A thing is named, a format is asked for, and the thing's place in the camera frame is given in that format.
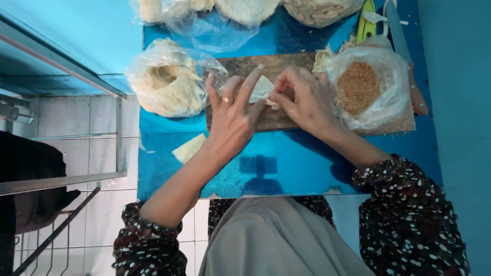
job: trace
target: blue table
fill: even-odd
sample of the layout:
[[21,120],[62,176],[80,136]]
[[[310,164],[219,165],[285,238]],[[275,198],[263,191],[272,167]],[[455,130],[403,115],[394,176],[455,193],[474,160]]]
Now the blue table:
[[[380,10],[382,5],[383,0],[375,0],[377,9]],[[415,63],[414,76],[428,103],[430,114],[416,117],[416,131],[367,139],[389,153],[398,153],[414,161],[436,183],[441,184],[416,1],[399,1],[398,10],[401,20],[409,21],[409,25],[403,26],[403,29]],[[316,29],[299,24],[281,7],[261,25],[259,33],[240,49],[214,57],[288,54],[299,53],[303,49],[310,52],[324,49],[328,42],[336,51],[350,33],[355,33],[357,18],[358,14],[355,14],[326,28]],[[168,36],[170,33],[166,29],[145,27],[144,49],[154,39]],[[192,47],[185,41],[179,42],[183,47]],[[147,200],[182,166],[171,151],[200,133],[207,135],[205,116],[202,113],[190,118],[167,119],[141,109],[140,133],[138,198]],[[302,130],[256,133],[243,152],[203,188],[201,198],[211,195],[233,198],[248,195],[359,193],[362,191],[355,191],[349,185],[353,170],[344,158]]]

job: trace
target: beige hijab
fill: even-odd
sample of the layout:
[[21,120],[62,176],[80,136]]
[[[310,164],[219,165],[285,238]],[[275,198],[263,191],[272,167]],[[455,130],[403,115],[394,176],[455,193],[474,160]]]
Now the beige hijab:
[[242,198],[208,243],[199,275],[375,275],[332,225],[289,197]]

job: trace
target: white tile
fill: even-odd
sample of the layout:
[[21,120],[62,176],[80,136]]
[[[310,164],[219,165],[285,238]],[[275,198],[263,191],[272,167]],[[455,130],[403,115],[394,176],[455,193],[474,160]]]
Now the white tile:
[[343,240],[360,256],[360,204],[370,198],[369,194],[325,195],[332,210],[332,220]]
[[89,133],[90,96],[41,98],[38,137]]
[[186,256],[188,259],[188,264],[186,265],[186,275],[191,276],[195,275],[195,266],[194,266],[194,242],[180,242],[179,250]]
[[[20,251],[15,251],[14,253],[14,271],[21,265],[22,262],[24,262],[26,260],[26,258],[28,257],[29,255],[29,252],[28,251],[24,251],[22,254]],[[24,271],[21,276],[26,276],[26,271]]]
[[206,248],[208,247],[208,241],[196,241],[194,243],[194,255],[195,255],[195,267],[196,267],[196,275],[199,273],[199,268],[201,267],[201,262],[203,261],[203,257],[205,256]]
[[123,206],[136,201],[136,190],[100,191],[87,204],[85,246],[112,246],[124,227]]
[[208,240],[209,199],[200,199],[194,206],[194,236],[196,241]]
[[[87,192],[81,192],[70,205],[68,205],[64,211],[75,210],[85,199],[87,198]],[[85,245],[85,217],[86,209],[83,208],[80,213],[70,222],[70,247],[83,247]],[[55,229],[60,226],[68,218],[68,214],[60,214],[55,220]],[[55,239],[55,248],[67,247],[68,240],[68,226],[60,233]]]
[[194,208],[183,217],[183,230],[177,236],[179,242],[194,241]]
[[[138,137],[140,103],[128,95],[122,104],[123,137]],[[90,133],[116,132],[116,100],[112,96],[92,96],[90,102]]]
[[[15,245],[15,251],[21,250],[22,248],[22,234],[15,235],[15,240],[17,244]],[[24,250],[27,250],[29,248],[29,233],[24,233]]]
[[37,231],[26,233],[27,235],[29,235],[29,249],[34,250],[38,248],[38,246],[42,244],[43,241],[45,241],[51,235],[52,232],[53,232],[53,224],[50,224]]
[[[75,210],[81,203],[87,198],[87,192],[81,192],[81,194],[75,198],[70,205],[68,205],[64,211]],[[85,238],[85,212],[86,207],[83,208],[80,213],[72,220],[70,223],[70,247],[83,247]],[[60,224],[65,221],[68,214],[60,214],[55,219],[55,229],[60,226]],[[41,243],[43,243],[49,235],[53,232],[53,224],[50,224],[39,230],[39,240],[37,238],[37,232],[33,231],[26,236],[29,236],[29,249],[36,249]],[[55,248],[65,248],[67,247],[67,233],[68,227],[66,227],[60,235],[55,239]]]
[[[63,154],[66,164],[66,175],[87,175],[89,170],[89,139],[45,140],[42,141],[55,147]],[[68,190],[86,191],[87,183],[73,184]]]
[[112,246],[85,248],[85,263],[83,274],[90,276],[115,275],[111,265],[116,261],[112,255]]
[[31,103],[34,119],[29,124],[14,122],[13,134],[24,138],[35,138],[37,137],[38,132],[40,99],[33,98],[23,100]]
[[[83,252],[84,248],[70,248],[68,252],[66,248],[53,249],[53,251],[51,251],[51,249],[46,249],[38,257],[37,268],[36,261],[34,261],[27,268],[27,275],[32,274],[33,276],[45,276],[49,271],[50,276],[59,276],[65,269],[67,269],[63,275],[82,276]],[[51,267],[50,270],[52,253],[53,267]]]
[[[136,189],[138,187],[138,137],[123,138],[123,168],[128,176],[101,181],[102,190]],[[90,139],[89,174],[116,171],[116,138]],[[92,191],[96,182],[88,184]]]

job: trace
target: hand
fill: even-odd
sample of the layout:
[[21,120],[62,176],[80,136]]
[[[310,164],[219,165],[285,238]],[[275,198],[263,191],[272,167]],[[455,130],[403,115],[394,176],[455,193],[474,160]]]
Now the hand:
[[[205,87],[213,109],[210,135],[203,145],[224,166],[240,153],[254,135],[256,123],[266,104],[261,100],[246,109],[257,81],[263,75],[263,65],[254,69],[247,79],[234,76],[222,88],[220,98],[215,88],[215,76],[210,73]],[[234,99],[234,91],[239,91]]]
[[[295,91],[295,102],[283,94],[287,89]],[[342,127],[331,110],[332,95],[326,73],[314,75],[304,68],[289,66],[274,81],[269,99],[278,103],[302,129],[321,140]]]

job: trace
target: dark cloth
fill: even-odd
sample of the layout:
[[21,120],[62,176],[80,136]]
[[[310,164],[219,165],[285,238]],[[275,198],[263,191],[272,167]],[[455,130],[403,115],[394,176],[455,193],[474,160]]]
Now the dark cloth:
[[[457,216],[444,192],[414,163],[393,160],[361,168],[353,185],[372,197],[360,205],[360,252],[376,275],[469,275]],[[332,223],[332,212],[319,197],[296,201]],[[142,202],[123,208],[125,228],[114,241],[117,275],[184,275],[187,259],[179,251],[177,229],[139,217]],[[210,201],[209,233],[233,199]]]
[[[63,154],[50,145],[3,131],[0,145],[0,183],[66,176]],[[60,187],[0,196],[0,251],[8,252],[0,257],[0,275],[12,273],[14,235],[51,224],[79,195]]]

